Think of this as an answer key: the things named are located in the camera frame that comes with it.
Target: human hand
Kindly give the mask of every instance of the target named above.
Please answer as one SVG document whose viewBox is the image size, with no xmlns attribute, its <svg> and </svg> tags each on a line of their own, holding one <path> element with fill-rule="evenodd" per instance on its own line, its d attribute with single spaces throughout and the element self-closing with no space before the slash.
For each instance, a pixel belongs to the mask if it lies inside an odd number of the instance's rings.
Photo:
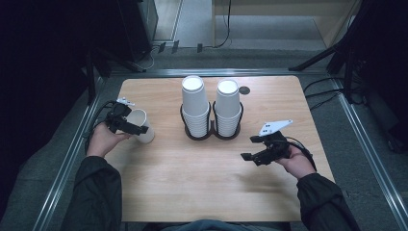
<svg viewBox="0 0 408 231">
<path fill-rule="evenodd" d="M 110 152 L 114 147 L 129 139 L 132 135 L 127 133 L 115 134 L 109 130 L 105 122 L 98 124 L 93 131 L 93 136 L 90 139 L 87 156 L 98 156 L 105 158 L 106 154 Z"/>
<path fill-rule="evenodd" d="M 298 180 L 303 176 L 315 173 L 315 169 L 302 151 L 292 145 L 289 145 L 290 158 L 281 158 L 275 162 L 282 165 L 285 170 Z"/>
</svg>

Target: table surface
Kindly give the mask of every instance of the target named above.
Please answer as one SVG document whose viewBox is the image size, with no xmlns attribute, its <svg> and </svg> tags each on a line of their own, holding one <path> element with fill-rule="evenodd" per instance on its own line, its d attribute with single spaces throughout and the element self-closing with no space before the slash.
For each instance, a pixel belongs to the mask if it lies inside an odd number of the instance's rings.
<svg viewBox="0 0 408 231">
<path fill-rule="evenodd" d="M 221 79 L 203 78 L 211 102 Z M 241 157 L 265 149 L 249 138 L 267 121 L 292 119 L 282 134 L 301 141 L 314 154 L 319 173 L 334 180 L 298 79 L 233 79 L 249 87 L 250 94 L 241 95 L 241 132 L 230 141 L 186 136 L 179 111 L 183 78 L 123 82 L 119 97 L 144 109 L 155 131 L 153 142 L 131 138 L 106 157 L 122 177 L 123 221 L 300 220 L 296 179 L 276 163 L 256 167 Z"/>
</svg>

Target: white paper cup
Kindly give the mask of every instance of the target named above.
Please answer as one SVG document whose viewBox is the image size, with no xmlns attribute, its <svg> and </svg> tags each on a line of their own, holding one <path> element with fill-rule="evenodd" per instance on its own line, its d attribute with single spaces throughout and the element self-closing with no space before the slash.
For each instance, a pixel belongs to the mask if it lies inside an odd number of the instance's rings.
<svg viewBox="0 0 408 231">
<path fill-rule="evenodd" d="M 207 135 L 208 131 L 211 129 L 211 120 L 208 117 L 208 113 L 201 116 L 201 117 L 188 117 L 184 112 L 183 112 L 183 118 L 184 121 L 186 122 L 187 128 L 190 131 L 190 134 L 193 137 L 196 138 L 201 138 Z"/>
<path fill-rule="evenodd" d="M 232 117 L 222 117 L 216 114 L 216 130 L 217 132 L 223 137 L 232 137 L 240 123 L 240 118 L 242 114 L 242 108 L 240 107 L 240 111 L 232 116 Z"/>
<path fill-rule="evenodd" d="M 147 132 L 145 134 L 140 134 L 139 136 L 135 135 L 135 139 L 142 143 L 149 143 L 154 139 L 154 130 L 150 125 L 150 122 L 147 118 L 147 113 L 142 109 L 136 109 L 132 111 L 127 117 L 127 121 L 138 126 L 146 126 Z"/>
<path fill-rule="evenodd" d="M 235 116 L 241 109 L 239 85 L 233 79 L 218 82 L 216 113 L 223 117 Z"/>
<path fill-rule="evenodd" d="M 196 75 L 183 79 L 183 109 L 190 116 L 200 116 L 208 110 L 208 99 L 203 80 Z"/>
</svg>

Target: black cable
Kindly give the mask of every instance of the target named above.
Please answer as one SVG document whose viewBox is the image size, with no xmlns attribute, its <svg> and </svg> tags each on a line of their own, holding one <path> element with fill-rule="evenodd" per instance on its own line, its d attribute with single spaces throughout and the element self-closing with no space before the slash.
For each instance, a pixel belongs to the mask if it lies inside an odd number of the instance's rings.
<svg viewBox="0 0 408 231">
<path fill-rule="evenodd" d="M 227 29 L 228 29 L 228 31 L 227 31 L 227 37 L 225 38 L 225 41 L 222 43 L 222 44 L 220 44 L 220 45 L 217 45 L 217 46 L 215 46 L 214 48 L 219 48 L 219 47 L 221 47 L 221 46 L 223 46 L 224 44 L 225 44 L 225 42 L 229 39 L 229 34 L 230 34 L 230 16 L 231 16 L 231 0 L 229 1 L 229 6 L 228 6 L 228 20 L 227 20 Z"/>
<path fill-rule="evenodd" d="M 150 54 L 152 51 L 156 49 L 155 46 L 158 48 L 160 47 L 159 45 L 152 45 L 152 48 L 148 52 L 144 52 L 138 60 L 134 61 L 134 63 L 137 64 L 138 62 L 144 60 L 144 58 L 146 58 L 148 54 Z"/>
<path fill-rule="evenodd" d="M 318 104 L 315 104 L 313 107 L 310 108 L 310 111 L 312 111 L 312 110 L 314 110 L 314 109 L 320 107 L 321 105 L 323 105 L 323 104 L 325 104 L 325 103 L 331 101 L 331 100 L 334 99 L 336 96 L 339 96 L 339 95 L 341 95 L 341 94 L 342 94 L 341 92 L 337 92 L 336 94 L 334 94 L 334 95 L 331 96 L 330 98 L 328 98 L 328 99 L 326 99 L 326 100 L 324 100 L 324 101 L 321 101 L 321 102 L 319 102 Z"/>
<path fill-rule="evenodd" d="M 272 144 L 274 144 L 274 143 L 285 143 L 285 144 L 288 144 L 288 145 L 291 145 L 291 146 L 294 146 L 294 147 L 298 148 L 303 153 L 303 155 L 309 160 L 310 164 L 312 164 L 312 167 L 315 169 L 315 171 L 318 171 L 318 169 L 316 168 L 315 161 L 313 160 L 313 155 L 309 152 L 309 150 L 300 141 L 298 141 L 296 139 L 293 139 L 293 140 L 298 142 L 300 145 L 298 145 L 296 143 L 293 143 L 293 142 L 290 142 L 290 141 L 272 141 L 271 143 Z"/>
<path fill-rule="evenodd" d="M 326 90 L 326 91 L 322 91 L 322 92 L 319 92 L 319 93 L 308 94 L 308 95 L 305 95 L 305 97 L 306 98 L 312 98 L 312 97 L 320 96 L 320 95 L 323 95 L 323 94 L 326 94 L 326 93 L 331 93 L 331 92 L 343 93 L 343 91 L 344 91 L 344 89 Z"/>
<path fill-rule="evenodd" d="M 317 84 L 317 83 L 320 83 L 320 82 L 323 82 L 323 81 L 326 81 L 326 80 L 344 80 L 344 78 L 324 78 L 324 79 L 317 80 L 317 81 L 315 81 L 315 82 L 310 83 L 308 86 L 306 86 L 306 87 L 303 89 L 303 93 L 306 92 L 306 89 L 308 89 L 308 88 L 311 87 L 312 85 Z"/>
<path fill-rule="evenodd" d="M 84 134 L 84 136 L 83 136 L 83 137 L 86 139 L 86 140 L 85 140 L 85 154 L 87 154 L 87 152 L 88 152 L 89 141 L 90 141 L 90 139 L 92 138 L 93 130 L 95 129 L 95 127 L 96 127 L 97 125 L 99 125 L 100 123 L 102 123 L 102 122 L 105 121 L 105 120 L 102 120 L 102 121 L 96 123 L 96 120 L 99 118 L 99 115 L 102 113 L 102 110 L 104 110 L 104 109 L 106 109 L 106 108 L 109 108 L 108 105 L 109 105 L 109 104 L 114 104 L 114 103 L 116 103 L 116 101 L 114 101 L 114 100 L 110 100 L 110 101 L 107 101 L 106 103 L 104 103 L 103 106 L 101 106 L 101 107 L 98 109 L 98 111 L 97 111 L 96 114 L 93 116 L 92 120 L 90 121 L 89 128 L 88 128 L 87 132 L 86 132 L 86 133 Z"/>
</svg>

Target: finger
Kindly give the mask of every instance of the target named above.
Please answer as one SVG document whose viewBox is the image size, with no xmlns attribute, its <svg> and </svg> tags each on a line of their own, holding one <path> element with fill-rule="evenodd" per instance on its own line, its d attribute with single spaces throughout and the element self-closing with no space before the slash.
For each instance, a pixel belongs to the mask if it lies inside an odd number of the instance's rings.
<svg viewBox="0 0 408 231">
<path fill-rule="evenodd" d="M 131 138 L 132 137 L 132 135 L 131 134 L 129 134 L 129 133 L 119 133 L 119 134 L 116 134 L 118 137 L 120 137 L 120 140 L 121 141 L 123 141 L 123 140 L 128 140 L 129 138 Z"/>
</svg>

